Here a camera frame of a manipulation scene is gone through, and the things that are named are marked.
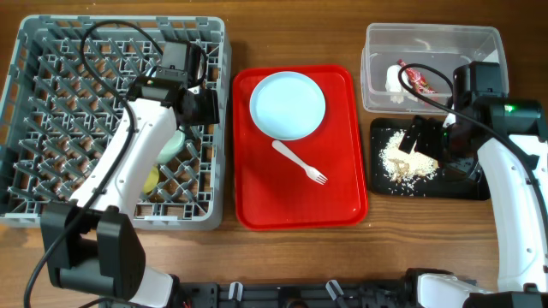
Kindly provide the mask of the red snack wrapper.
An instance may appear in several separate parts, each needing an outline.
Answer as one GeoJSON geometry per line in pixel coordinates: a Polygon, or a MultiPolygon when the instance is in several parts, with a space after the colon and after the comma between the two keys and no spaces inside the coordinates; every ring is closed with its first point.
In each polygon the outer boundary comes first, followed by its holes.
{"type": "Polygon", "coordinates": [[[398,75],[398,79],[402,81],[402,87],[404,90],[410,88],[414,92],[421,94],[436,93],[424,75],[415,68],[406,68],[402,75],[398,75]]]}

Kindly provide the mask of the yellow plastic cup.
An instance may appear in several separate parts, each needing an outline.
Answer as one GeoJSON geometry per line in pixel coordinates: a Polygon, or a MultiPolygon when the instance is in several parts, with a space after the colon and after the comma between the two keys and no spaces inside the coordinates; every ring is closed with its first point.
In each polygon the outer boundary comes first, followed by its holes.
{"type": "Polygon", "coordinates": [[[153,166],[149,175],[146,178],[145,184],[142,188],[143,193],[150,193],[157,186],[159,181],[159,170],[157,166],[153,166]]]}

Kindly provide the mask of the crumpled white napkin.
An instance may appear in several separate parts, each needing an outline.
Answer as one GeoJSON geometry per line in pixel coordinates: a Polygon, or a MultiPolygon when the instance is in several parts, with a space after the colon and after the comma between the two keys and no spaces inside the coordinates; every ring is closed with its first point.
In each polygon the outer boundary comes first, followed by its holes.
{"type": "MultiPolygon", "coordinates": [[[[386,71],[385,90],[387,92],[407,92],[399,82],[398,75],[401,67],[398,64],[391,65],[386,71]]],[[[390,101],[395,104],[401,104],[405,99],[404,95],[391,95],[390,101]]]]}

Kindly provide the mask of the black waste tray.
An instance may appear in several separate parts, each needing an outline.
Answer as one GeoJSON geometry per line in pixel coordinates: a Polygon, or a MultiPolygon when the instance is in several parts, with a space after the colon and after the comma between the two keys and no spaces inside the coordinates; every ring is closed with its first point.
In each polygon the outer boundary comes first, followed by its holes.
{"type": "Polygon", "coordinates": [[[384,195],[427,198],[459,198],[487,200],[490,197],[487,182],[481,171],[476,180],[447,181],[441,168],[425,176],[414,175],[408,180],[393,179],[387,158],[381,157],[389,140],[403,135],[411,121],[395,118],[377,118],[370,125],[371,191],[384,195]]]}

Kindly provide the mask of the large light blue plate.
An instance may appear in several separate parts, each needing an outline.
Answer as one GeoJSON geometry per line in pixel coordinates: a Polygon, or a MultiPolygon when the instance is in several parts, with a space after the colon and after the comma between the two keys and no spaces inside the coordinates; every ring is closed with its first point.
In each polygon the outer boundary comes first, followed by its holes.
{"type": "Polygon", "coordinates": [[[278,140],[304,139],[319,128],[326,99],[310,77],[294,71],[270,74],[252,90],[249,113],[254,125],[278,140]]]}

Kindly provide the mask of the green saucer bowl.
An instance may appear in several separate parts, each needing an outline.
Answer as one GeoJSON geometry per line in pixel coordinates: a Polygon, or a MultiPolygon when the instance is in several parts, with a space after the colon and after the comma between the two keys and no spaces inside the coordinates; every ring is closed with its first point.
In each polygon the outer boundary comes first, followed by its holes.
{"type": "Polygon", "coordinates": [[[181,150],[185,143],[186,135],[181,130],[176,130],[158,153],[156,164],[166,164],[171,161],[181,150]]]}

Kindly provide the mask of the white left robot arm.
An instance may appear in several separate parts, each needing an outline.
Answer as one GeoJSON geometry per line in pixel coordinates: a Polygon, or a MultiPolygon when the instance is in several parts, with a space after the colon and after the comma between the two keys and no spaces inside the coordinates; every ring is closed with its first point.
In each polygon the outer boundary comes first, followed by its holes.
{"type": "Polygon", "coordinates": [[[169,41],[161,63],[130,85],[120,124],[86,181],[40,218],[51,284],[145,307],[189,307],[174,275],[146,264],[132,220],[158,154],[181,126],[217,124],[217,94],[203,88],[206,52],[169,41]]]}

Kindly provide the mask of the red plastic tray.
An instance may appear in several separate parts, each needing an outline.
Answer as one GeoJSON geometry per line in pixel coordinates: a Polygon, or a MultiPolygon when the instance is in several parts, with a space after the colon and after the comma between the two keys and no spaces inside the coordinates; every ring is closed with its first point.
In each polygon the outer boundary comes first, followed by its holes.
{"type": "Polygon", "coordinates": [[[349,226],[368,211],[354,83],[339,65],[294,66],[292,71],[315,81],[325,97],[319,128],[304,139],[288,142],[297,156],[324,174],[320,185],[297,164],[272,147],[273,139],[253,123],[250,98],[254,88],[279,67],[249,68],[232,84],[235,213],[255,231],[349,226]]]}

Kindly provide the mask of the rice food scraps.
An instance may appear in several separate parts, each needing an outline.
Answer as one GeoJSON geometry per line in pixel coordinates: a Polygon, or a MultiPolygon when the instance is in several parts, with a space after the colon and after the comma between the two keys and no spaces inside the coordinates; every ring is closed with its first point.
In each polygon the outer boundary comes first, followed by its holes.
{"type": "Polygon", "coordinates": [[[405,132],[402,129],[389,131],[386,145],[380,150],[382,166],[386,178],[398,187],[413,192],[415,186],[432,180],[438,171],[438,162],[422,153],[401,151],[405,132]]]}

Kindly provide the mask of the clear plastic bin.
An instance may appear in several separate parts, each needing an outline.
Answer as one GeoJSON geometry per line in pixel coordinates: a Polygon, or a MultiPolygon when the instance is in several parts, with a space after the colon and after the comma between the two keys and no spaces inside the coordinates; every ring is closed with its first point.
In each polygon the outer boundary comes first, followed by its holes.
{"type": "Polygon", "coordinates": [[[389,68],[398,60],[420,63],[443,73],[470,62],[497,62],[503,91],[509,93],[509,76],[503,41],[494,27],[441,24],[372,23],[366,30],[361,54],[360,86],[363,107],[373,113],[442,115],[443,111],[388,87],[389,68]]]}

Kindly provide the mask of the grey dishwasher rack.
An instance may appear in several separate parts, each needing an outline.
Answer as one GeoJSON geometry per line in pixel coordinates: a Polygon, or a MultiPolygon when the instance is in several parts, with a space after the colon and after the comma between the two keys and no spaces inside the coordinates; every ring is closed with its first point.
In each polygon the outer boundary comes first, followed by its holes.
{"type": "MultiPolygon", "coordinates": [[[[1,95],[1,222],[36,228],[45,207],[66,201],[97,165],[140,74],[159,70],[169,40],[202,52],[197,93],[225,109],[232,49],[212,16],[30,15],[20,25],[1,95]]],[[[139,196],[143,229],[212,230],[223,218],[224,121],[190,127],[139,196]]]]}

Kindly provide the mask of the white plastic fork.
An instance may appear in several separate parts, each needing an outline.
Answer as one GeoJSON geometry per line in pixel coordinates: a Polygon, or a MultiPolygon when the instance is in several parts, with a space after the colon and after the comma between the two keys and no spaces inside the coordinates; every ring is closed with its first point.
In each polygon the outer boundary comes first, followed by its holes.
{"type": "Polygon", "coordinates": [[[271,145],[276,151],[278,151],[283,156],[285,156],[286,158],[288,158],[289,160],[297,164],[299,167],[301,167],[305,171],[307,177],[310,180],[315,181],[316,183],[320,185],[324,185],[328,181],[326,176],[324,176],[321,172],[319,172],[314,167],[306,164],[302,159],[300,159],[294,152],[292,152],[280,140],[277,140],[277,139],[273,140],[271,145]]]}

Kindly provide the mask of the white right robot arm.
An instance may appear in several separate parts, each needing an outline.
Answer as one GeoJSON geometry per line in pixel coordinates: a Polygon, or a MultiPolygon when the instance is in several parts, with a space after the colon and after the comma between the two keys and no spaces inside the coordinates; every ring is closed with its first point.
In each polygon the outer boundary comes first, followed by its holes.
{"type": "Polygon", "coordinates": [[[446,81],[447,104],[410,94],[455,117],[450,124],[416,116],[399,148],[442,166],[473,157],[482,168],[497,228],[497,291],[454,274],[409,269],[400,302],[414,307],[545,307],[547,305],[547,120],[542,105],[508,98],[496,62],[471,62],[446,81]]]}

